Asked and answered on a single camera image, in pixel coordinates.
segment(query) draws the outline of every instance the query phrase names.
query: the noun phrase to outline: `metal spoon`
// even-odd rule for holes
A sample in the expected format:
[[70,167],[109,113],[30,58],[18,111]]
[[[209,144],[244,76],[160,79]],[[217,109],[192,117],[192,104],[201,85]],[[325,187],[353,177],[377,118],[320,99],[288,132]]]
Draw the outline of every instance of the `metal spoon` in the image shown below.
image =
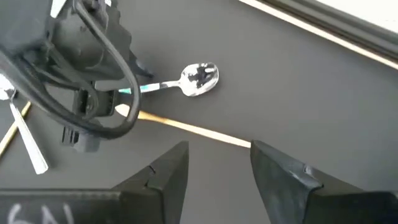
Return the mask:
[[[185,95],[198,96],[216,86],[219,79],[218,68],[215,64],[211,62],[196,63],[185,67],[178,81],[142,85],[140,88],[141,93],[147,93],[164,88],[180,87]],[[121,89],[119,92],[131,94],[131,89]]]
[[4,75],[0,74],[0,100],[9,100],[12,115],[14,116],[19,132],[21,133],[22,140],[24,141],[30,160],[32,161],[33,168],[35,169],[36,174],[43,174],[49,169],[49,166],[37,146],[32,133],[29,131],[21,113],[12,102],[15,92],[13,85],[6,77],[4,77]]

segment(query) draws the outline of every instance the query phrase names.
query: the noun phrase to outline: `wooden stick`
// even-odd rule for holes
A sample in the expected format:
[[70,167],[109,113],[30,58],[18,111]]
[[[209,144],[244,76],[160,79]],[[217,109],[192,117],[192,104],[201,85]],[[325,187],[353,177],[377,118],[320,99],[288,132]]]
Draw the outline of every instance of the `wooden stick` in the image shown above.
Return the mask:
[[[32,104],[29,101],[26,103],[24,109],[22,109],[22,111],[21,111],[22,117],[25,118],[26,114],[29,112],[31,105]],[[8,129],[6,135],[3,137],[3,139],[0,142],[0,157],[4,154],[4,152],[6,151],[8,145],[10,144],[12,139],[14,139],[14,136],[15,136],[15,133],[17,133],[17,130],[18,130],[17,124],[16,124],[16,122],[13,122],[11,127]]]
[[[119,105],[116,107],[116,111],[123,116],[127,116],[129,109],[130,109],[130,107],[128,105]],[[156,115],[153,115],[150,113],[146,113],[143,111],[139,112],[138,119],[147,120],[147,121],[155,121],[155,122],[166,124],[166,125],[173,126],[176,128],[184,129],[186,131],[190,131],[192,133],[199,134],[204,137],[208,137],[208,138],[212,138],[212,139],[219,140],[222,142],[234,144],[237,146],[250,148],[250,145],[251,145],[250,142],[242,140],[242,139],[238,139],[238,138],[235,138],[232,136],[228,136],[226,134],[218,133],[216,131],[210,131],[205,128],[199,128],[199,127],[196,127],[196,126],[193,126],[190,124],[184,124],[184,123],[174,121],[174,120],[171,120],[168,118],[161,118],[159,116],[156,116]]]
[[359,53],[363,56],[369,57],[373,60],[377,60],[378,62],[381,62],[384,65],[388,65],[394,69],[398,69],[397,62],[394,62],[388,58],[385,58],[384,56],[370,52],[370,51],[366,50],[365,48],[362,48],[356,44],[348,42],[347,40],[343,40],[342,38],[338,37],[337,35],[326,32],[326,31],[324,31],[320,28],[317,28],[307,22],[301,21],[300,19],[297,19],[296,17],[291,16],[290,14],[287,14],[287,13],[282,12],[268,4],[265,4],[264,2],[260,2],[258,0],[239,0],[239,1],[246,3],[252,7],[255,7],[257,9],[260,9],[266,13],[269,13],[269,14],[271,14],[279,19],[282,19],[286,22],[289,22],[295,26],[298,26],[299,28],[305,29],[313,34],[319,35],[320,37],[328,39],[336,44],[346,47],[347,49],[353,50],[356,53]]

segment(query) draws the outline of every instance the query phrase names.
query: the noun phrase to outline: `gray table surface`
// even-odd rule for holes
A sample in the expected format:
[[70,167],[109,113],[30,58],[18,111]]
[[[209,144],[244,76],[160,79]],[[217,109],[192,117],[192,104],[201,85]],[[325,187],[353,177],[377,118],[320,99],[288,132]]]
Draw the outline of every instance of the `gray table surface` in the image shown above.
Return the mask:
[[[131,49],[156,80],[177,79],[195,62],[212,61],[221,71],[211,93],[153,93],[144,98],[146,111],[262,140],[366,190],[398,189],[397,71],[237,0],[121,0],[119,8]],[[3,135],[12,116],[0,104]],[[247,149],[138,121],[99,152],[79,154],[59,146],[62,127],[37,108],[28,125],[51,170],[36,176],[18,137],[1,159],[1,188],[109,188],[188,140],[182,223],[269,222]]]

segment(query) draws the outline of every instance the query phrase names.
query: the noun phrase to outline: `spoon handle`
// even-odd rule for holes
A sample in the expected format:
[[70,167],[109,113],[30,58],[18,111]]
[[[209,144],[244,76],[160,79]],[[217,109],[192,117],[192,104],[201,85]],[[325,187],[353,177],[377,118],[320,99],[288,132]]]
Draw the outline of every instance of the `spoon handle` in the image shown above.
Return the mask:
[[33,168],[35,169],[36,174],[43,174],[49,169],[49,166],[47,165],[42,152],[37,146],[37,143],[33,138],[32,133],[30,133],[29,128],[27,127],[19,110],[12,102],[10,102],[10,108],[18,126],[19,132],[21,133],[22,140],[24,141],[30,160],[32,161]]
[[[156,91],[156,90],[161,90],[164,88],[178,87],[178,86],[180,86],[180,83],[178,81],[168,81],[168,82],[142,85],[142,86],[140,86],[140,90],[141,90],[141,93],[148,93],[150,91]],[[125,88],[125,89],[119,90],[119,92],[131,94],[131,89]]]

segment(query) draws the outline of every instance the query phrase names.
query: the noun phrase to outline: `spoon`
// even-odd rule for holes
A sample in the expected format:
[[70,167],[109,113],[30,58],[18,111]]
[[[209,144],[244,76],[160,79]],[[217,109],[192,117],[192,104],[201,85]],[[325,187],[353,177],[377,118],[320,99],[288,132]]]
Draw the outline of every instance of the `spoon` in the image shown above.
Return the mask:
[[[220,79],[218,68],[214,63],[196,63],[188,65],[181,73],[178,81],[168,81],[140,86],[141,93],[180,87],[187,96],[198,96],[211,90]],[[131,89],[121,89],[121,93],[131,94]]]
[[0,74],[0,100],[9,100],[12,115],[14,116],[15,122],[18,126],[19,132],[21,133],[22,140],[24,141],[25,147],[29,154],[30,160],[32,161],[33,168],[36,174],[43,174],[49,169],[32,133],[29,131],[25,120],[21,113],[13,103],[16,90],[9,80]]

